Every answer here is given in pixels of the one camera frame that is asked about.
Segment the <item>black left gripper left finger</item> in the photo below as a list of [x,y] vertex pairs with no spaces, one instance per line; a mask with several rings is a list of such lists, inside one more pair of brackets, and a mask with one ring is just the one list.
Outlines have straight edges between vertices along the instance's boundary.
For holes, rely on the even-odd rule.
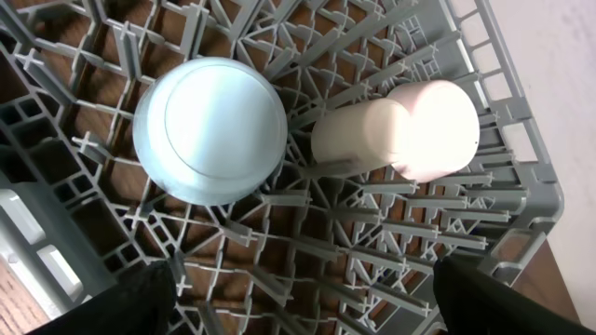
[[156,261],[28,335],[165,334],[175,302],[169,264]]

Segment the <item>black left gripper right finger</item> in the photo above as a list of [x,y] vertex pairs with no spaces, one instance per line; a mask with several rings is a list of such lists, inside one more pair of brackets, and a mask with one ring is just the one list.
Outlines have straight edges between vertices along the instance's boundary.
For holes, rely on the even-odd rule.
[[433,292],[453,335],[595,335],[482,273],[445,257],[433,266]]

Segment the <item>pink bowl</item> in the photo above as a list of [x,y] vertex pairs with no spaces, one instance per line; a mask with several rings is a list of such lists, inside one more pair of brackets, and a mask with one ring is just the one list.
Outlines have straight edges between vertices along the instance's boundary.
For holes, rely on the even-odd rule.
[[387,95],[409,113],[405,154],[392,164],[401,177],[434,181],[465,168],[477,152],[480,122],[469,95],[457,84],[432,80],[402,84]]

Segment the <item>light blue bowl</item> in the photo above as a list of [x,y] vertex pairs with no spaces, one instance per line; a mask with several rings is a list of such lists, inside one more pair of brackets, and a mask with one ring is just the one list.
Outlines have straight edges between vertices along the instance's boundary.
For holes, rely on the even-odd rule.
[[288,120],[273,86],[237,60],[187,61],[159,77],[132,122],[137,158],[167,194],[201,206],[255,191],[279,166]]

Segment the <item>white cup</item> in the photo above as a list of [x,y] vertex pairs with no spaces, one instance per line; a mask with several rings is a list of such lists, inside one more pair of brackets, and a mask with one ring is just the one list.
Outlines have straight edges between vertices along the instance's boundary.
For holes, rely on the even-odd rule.
[[409,111],[382,98],[341,107],[322,116],[311,133],[311,150],[320,163],[352,160],[347,175],[402,162],[408,155]]

